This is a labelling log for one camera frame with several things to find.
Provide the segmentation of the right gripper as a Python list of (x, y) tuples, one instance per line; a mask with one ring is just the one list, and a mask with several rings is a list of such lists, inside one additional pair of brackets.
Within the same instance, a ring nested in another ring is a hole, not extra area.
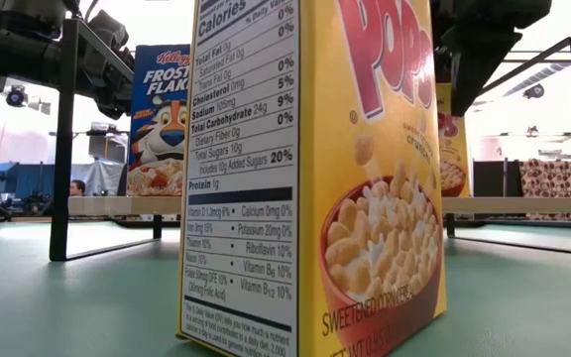
[(431, 0), (436, 80), (451, 82), (451, 111), (464, 116), (521, 31), (552, 0)]

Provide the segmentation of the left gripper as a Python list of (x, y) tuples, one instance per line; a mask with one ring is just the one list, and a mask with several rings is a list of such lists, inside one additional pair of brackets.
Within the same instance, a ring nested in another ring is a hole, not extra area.
[[(122, 23), (100, 10), (87, 26), (127, 68), (134, 70), (135, 58), (126, 47), (129, 34)], [(119, 67), (83, 39), (79, 46), (79, 94), (93, 99), (102, 114), (117, 120), (131, 113), (132, 89), (132, 82)]]

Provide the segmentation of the blue tarp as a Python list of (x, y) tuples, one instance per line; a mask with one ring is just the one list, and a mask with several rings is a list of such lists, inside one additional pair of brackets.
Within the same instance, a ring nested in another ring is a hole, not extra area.
[(25, 198), (34, 192), (54, 193), (55, 166), (49, 164), (0, 164), (0, 193)]

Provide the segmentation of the yellow Corn Pops cereal box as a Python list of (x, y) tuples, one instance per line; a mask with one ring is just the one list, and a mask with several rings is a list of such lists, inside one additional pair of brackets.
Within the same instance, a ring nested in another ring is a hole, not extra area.
[(428, 0), (195, 0), (179, 337), (386, 357), (447, 306)]
[(470, 197), (465, 119), (451, 111), (451, 84), (437, 83), (437, 119), (443, 197)]

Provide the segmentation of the brown patterned cloth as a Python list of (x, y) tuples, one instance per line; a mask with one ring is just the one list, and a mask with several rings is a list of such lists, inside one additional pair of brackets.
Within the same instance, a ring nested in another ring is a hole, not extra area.
[(519, 161), (524, 197), (571, 198), (571, 161)]

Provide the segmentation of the wooden shelf with black frame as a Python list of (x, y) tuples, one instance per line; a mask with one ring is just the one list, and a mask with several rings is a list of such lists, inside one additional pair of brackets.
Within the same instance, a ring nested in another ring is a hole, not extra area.
[[(95, 255), (110, 253), (122, 249), (132, 248), (147, 243), (153, 243), (162, 238), (163, 228), (172, 224), (163, 222), (163, 213), (151, 210), (153, 222), (147, 224), (153, 230), (153, 236), (149, 239), (139, 240), (119, 244), (115, 246), (103, 247), (69, 256), (67, 254), (67, 233), (69, 217), (73, 211), (69, 208), (68, 193), (65, 185), (68, 183), (71, 174), (72, 155), (72, 122), (74, 107), (74, 87), (78, 72), (78, 48), (79, 43), (85, 42), (98, 51), (101, 56), (119, 69), (127, 66), (119, 57), (114, 54), (102, 40), (79, 18), (66, 19), (62, 25), (62, 61), (59, 70), (59, 98), (56, 136), (56, 156), (55, 156), (55, 180), (54, 180), (54, 211), (52, 214), (49, 259), (52, 262), (67, 262), (76, 259), (87, 258)], [(519, 67), (505, 74), (498, 80), (485, 87), (487, 91), (493, 89), (502, 82), (519, 74), (530, 66), (545, 60), (547, 57), (568, 47), (571, 55), (571, 37), (568, 37), (549, 49), (540, 53), (536, 57), (524, 62)], [(533, 211), (541, 211), (542, 203), (557, 203), (561, 208), (565, 208), (571, 213), (571, 198), (523, 198), (523, 197), (473, 197), (473, 198), (453, 198), (444, 200), (446, 236), (453, 239), (457, 221), (455, 216), (462, 213), (482, 213), (482, 214), (506, 214), (522, 213), (529, 208)]]

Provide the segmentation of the black panel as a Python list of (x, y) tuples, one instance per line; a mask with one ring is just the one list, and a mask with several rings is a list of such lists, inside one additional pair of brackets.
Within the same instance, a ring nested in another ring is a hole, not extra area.
[(474, 161), (473, 195), (522, 197), (519, 161)]

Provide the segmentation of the grey tarp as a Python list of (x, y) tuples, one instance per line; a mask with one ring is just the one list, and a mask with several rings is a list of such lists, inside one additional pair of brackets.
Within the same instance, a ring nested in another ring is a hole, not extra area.
[(85, 195), (117, 195), (123, 182), (124, 164), (95, 160), (91, 164), (72, 164), (71, 179), (85, 183)]

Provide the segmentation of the green table mat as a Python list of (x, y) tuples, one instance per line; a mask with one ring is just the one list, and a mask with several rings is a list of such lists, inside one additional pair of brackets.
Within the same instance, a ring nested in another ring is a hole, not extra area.
[[(0, 224), (0, 357), (216, 357), (174, 335), (178, 238), (64, 264)], [(454, 240), (447, 312), (391, 357), (571, 357), (571, 254)]]

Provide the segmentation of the blue Frosted Flakes cereal box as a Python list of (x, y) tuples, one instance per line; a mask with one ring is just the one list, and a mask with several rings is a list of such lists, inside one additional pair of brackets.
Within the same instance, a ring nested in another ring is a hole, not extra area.
[(183, 189), (189, 45), (138, 46), (126, 191), (180, 196)]

